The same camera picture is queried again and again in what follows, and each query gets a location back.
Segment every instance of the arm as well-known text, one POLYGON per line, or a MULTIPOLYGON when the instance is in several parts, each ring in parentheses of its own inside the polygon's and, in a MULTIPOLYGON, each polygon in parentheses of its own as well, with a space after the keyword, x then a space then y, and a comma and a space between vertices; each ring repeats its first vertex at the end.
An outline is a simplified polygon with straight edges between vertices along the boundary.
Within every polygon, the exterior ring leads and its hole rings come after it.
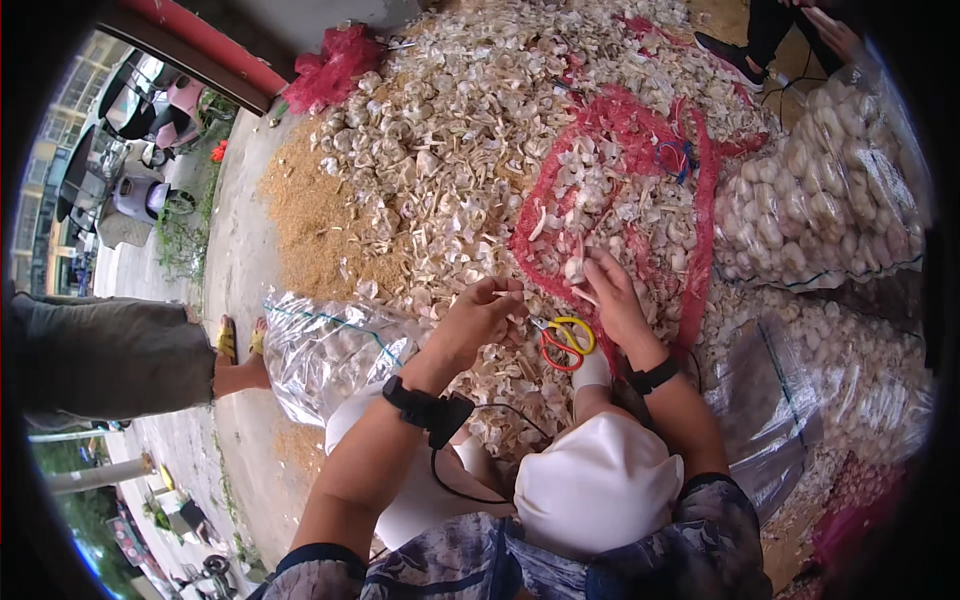
MULTIPOLYGON (((600 323, 627 354, 634 371, 650 371, 669 355, 640 309, 634 283, 609 252, 591 248, 584 272, 600 301, 600 323)), ((646 398, 657 433, 684 458, 684 479, 699 473, 730 474, 716 418, 681 373, 646 398)))
MULTIPOLYGON (((522 289, 519 281, 503 277, 467 288, 423 351, 400 370, 403 387, 439 396, 453 377, 473 366, 480 346, 512 333, 504 326, 507 315, 526 315, 522 289)), ((422 436, 422 429, 400 420, 390 402, 375 400, 327 457, 291 549, 336 543, 365 561, 376 521, 396 497, 422 436)))

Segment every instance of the person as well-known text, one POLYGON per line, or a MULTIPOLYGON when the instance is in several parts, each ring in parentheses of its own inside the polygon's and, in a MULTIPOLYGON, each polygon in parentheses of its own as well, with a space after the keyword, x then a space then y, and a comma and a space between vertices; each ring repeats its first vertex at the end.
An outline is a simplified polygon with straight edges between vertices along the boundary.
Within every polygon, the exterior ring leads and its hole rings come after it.
MULTIPOLYGON (((623 267, 592 248, 585 272, 631 368, 664 363, 623 267)), ((491 331, 527 315, 522 290, 503 277, 467 288, 399 370, 402 386, 438 396, 497 341, 491 331)), ((438 451, 435 477, 425 432, 362 390, 330 418, 291 550, 256 597, 770 598, 756 513, 686 377, 642 390, 656 432, 612 404, 602 352, 585 357, 572 385, 574 426, 523 458, 512 504, 471 474, 483 462, 477 439, 461 431, 438 451), (368 564, 374 532, 390 552, 368 564)))
POLYGON ((860 38, 842 21, 813 5, 815 0, 751 0, 747 45, 737 46, 703 32, 694 33, 697 46, 725 60, 750 91, 763 91, 767 65, 793 25, 797 25, 827 75, 851 62, 860 38))
POLYGON ((250 358, 236 363, 224 315, 215 348, 188 307, 131 298, 16 294, 17 362, 31 384, 23 412, 35 428, 125 421, 209 404, 248 388, 270 388, 258 319, 250 358))

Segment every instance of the gray pants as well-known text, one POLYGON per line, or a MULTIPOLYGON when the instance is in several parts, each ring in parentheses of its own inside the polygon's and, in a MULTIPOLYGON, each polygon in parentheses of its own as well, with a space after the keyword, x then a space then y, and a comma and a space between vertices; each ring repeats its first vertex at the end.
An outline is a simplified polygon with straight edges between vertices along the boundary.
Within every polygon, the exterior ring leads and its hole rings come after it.
POLYGON ((213 399, 217 357, 179 304, 129 298, 11 302, 20 395, 41 429, 169 413, 213 399))

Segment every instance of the blue floral shirt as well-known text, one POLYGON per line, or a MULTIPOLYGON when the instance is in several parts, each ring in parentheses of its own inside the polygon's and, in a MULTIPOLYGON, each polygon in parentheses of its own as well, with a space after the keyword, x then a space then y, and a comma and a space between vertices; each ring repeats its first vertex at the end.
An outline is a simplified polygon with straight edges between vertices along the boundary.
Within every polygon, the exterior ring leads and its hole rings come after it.
POLYGON ((369 568, 336 544, 297 548, 277 566, 264 600, 458 598, 770 598, 759 524, 730 477, 705 473, 681 492, 673 522, 588 563, 523 541, 512 518, 463 515, 423 532, 369 568))

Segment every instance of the red flower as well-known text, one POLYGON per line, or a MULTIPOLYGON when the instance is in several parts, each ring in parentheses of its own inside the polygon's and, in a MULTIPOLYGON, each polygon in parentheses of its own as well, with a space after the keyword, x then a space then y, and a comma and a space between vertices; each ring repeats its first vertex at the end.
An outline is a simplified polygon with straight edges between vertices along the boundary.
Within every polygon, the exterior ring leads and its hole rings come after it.
POLYGON ((220 162, 224 159, 224 153, 227 151, 227 141, 225 139, 220 140, 220 145, 213 149, 213 152, 210 153, 210 160, 214 162, 220 162))

